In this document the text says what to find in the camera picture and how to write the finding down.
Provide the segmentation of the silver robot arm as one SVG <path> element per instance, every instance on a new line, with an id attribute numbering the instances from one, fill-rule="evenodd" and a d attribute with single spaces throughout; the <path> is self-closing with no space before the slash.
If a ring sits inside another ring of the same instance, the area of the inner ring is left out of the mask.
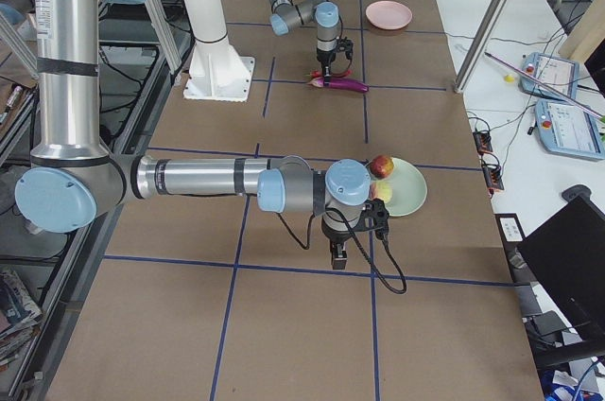
<path id="1" fill-rule="evenodd" d="M 332 62 L 336 59 L 339 42 L 340 15 L 331 0 L 268 0 L 273 32 L 286 35 L 293 29 L 314 23 L 317 27 L 317 59 L 323 84 L 332 82 Z"/>
<path id="2" fill-rule="evenodd" d="M 36 226 L 68 233 L 132 198 L 256 196 L 266 212 L 322 216 L 332 267 L 343 270 L 345 242 L 356 238 L 369 212 L 370 175 L 357 161 L 332 164 L 327 173 L 296 156 L 281 160 L 156 160 L 113 155 L 99 135 L 98 6 L 101 0 L 35 0 L 41 140 L 30 151 L 32 168 L 18 181 L 15 198 Z M 122 0 L 140 2 L 149 0 Z M 191 25 L 193 57 L 187 99 L 243 102 L 255 65 L 230 44 L 221 0 L 183 0 Z M 315 23 L 321 85 L 360 89 L 334 78 L 331 63 L 348 40 L 340 37 L 337 5 L 330 0 L 268 0 L 277 35 Z"/>

